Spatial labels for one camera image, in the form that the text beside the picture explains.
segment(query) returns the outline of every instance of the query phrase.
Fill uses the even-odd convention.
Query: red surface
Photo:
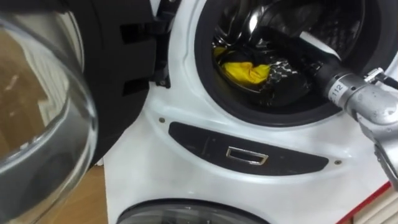
[[[340,221],[338,221],[337,224],[342,224],[342,223],[350,220],[351,218],[353,218],[355,214],[357,214],[359,211],[362,210],[362,208],[364,208],[365,206],[369,205],[376,198],[378,198],[378,196],[380,196],[384,192],[386,192],[390,187],[391,187],[390,182],[385,183],[381,188],[379,188],[372,195],[370,195],[367,199],[365,199],[365,201],[363,201],[357,207],[355,207],[352,211],[350,211],[349,214],[347,214]]]

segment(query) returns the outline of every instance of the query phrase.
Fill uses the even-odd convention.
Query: black panel
[[[67,7],[63,0],[0,0],[2,12],[65,12]]]
[[[84,76],[99,118],[93,163],[141,112],[154,73],[156,39],[143,24],[154,20],[149,0],[68,0],[85,52]]]
[[[307,174],[322,170],[329,162],[325,157],[282,149],[176,122],[170,124],[169,134],[196,156],[212,164],[246,174],[272,176]],[[250,165],[226,157],[229,147],[265,154],[269,157],[261,166]],[[245,154],[237,153],[235,156],[253,159],[253,156],[246,155],[245,157]]]

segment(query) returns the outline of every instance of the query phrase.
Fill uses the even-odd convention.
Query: door hinge
[[[146,24],[148,35],[156,39],[156,60],[151,81],[158,86],[171,87],[169,78],[169,40],[174,18],[181,0],[161,0],[153,22]]]

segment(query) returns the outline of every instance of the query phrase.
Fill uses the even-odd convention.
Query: black control panel
[[[221,167],[245,174],[298,175],[318,172],[325,157],[236,138],[182,123],[171,123],[169,134],[194,155]]]

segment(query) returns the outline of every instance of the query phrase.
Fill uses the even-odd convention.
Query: wooden floor
[[[103,167],[93,167],[66,202],[40,224],[107,224]]]

